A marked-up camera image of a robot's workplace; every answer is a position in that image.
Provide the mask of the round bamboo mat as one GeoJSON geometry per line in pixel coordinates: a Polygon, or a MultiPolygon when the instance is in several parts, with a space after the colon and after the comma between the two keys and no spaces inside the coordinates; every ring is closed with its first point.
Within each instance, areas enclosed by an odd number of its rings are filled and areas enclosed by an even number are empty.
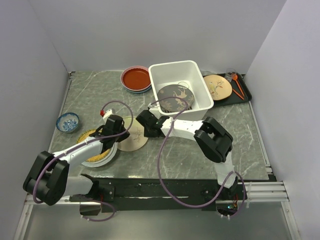
{"type": "MultiPolygon", "coordinates": [[[[84,141],[90,134],[92,134],[94,132],[95,132],[94,129],[90,129],[90,130],[87,130],[87,131],[83,132],[79,136],[79,138],[77,139],[76,143],[78,144],[78,143],[84,141]]],[[[92,157],[88,158],[85,162],[93,164],[93,163],[97,163],[97,162],[102,161],[102,160],[106,160],[107,156],[110,154],[110,152],[111,152],[111,149],[108,149],[108,150],[104,151],[103,153],[101,153],[99,155],[95,155],[95,156],[92,156],[92,157]]]]}

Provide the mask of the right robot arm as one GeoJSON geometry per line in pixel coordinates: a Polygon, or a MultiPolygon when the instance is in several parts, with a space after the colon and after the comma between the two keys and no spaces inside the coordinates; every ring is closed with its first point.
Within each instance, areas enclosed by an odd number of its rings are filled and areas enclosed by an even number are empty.
{"type": "Polygon", "coordinates": [[[204,120],[181,120],[169,116],[157,118],[143,110],[136,120],[147,138],[177,137],[195,141],[204,156],[214,163],[220,200],[232,199],[237,192],[238,177],[232,162],[233,137],[213,117],[204,120]]]}

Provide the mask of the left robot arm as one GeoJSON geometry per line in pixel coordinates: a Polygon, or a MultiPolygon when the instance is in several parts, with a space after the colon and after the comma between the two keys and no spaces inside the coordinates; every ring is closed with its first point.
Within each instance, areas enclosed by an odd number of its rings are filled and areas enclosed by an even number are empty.
{"type": "Polygon", "coordinates": [[[129,135],[123,118],[110,115],[104,125],[82,142],[55,153],[39,153],[23,189],[33,196],[35,203],[49,206],[63,196],[82,195],[88,201],[95,200],[100,193],[99,184],[90,176],[70,177],[69,170],[111,149],[114,143],[125,140],[129,135]]]}

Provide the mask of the cream floral plate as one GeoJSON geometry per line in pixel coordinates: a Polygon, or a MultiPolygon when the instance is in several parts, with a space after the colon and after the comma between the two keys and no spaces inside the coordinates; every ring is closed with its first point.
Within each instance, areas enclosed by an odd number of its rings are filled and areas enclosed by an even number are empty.
{"type": "Polygon", "coordinates": [[[148,141],[144,136],[144,127],[133,118],[131,128],[128,130],[128,138],[118,143],[117,148],[123,152],[133,152],[142,148],[148,141]]]}

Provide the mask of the grey deer pattern plate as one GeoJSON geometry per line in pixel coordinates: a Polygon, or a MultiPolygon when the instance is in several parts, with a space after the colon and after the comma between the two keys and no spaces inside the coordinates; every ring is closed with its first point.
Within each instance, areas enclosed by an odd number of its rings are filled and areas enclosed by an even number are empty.
{"type": "Polygon", "coordinates": [[[163,112],[174,113],[180,112],[188,106],[192,109],[195,97],[192,91],[180,84],[170,84],[162,87],[157,92],[159,105],[163,112]]]}

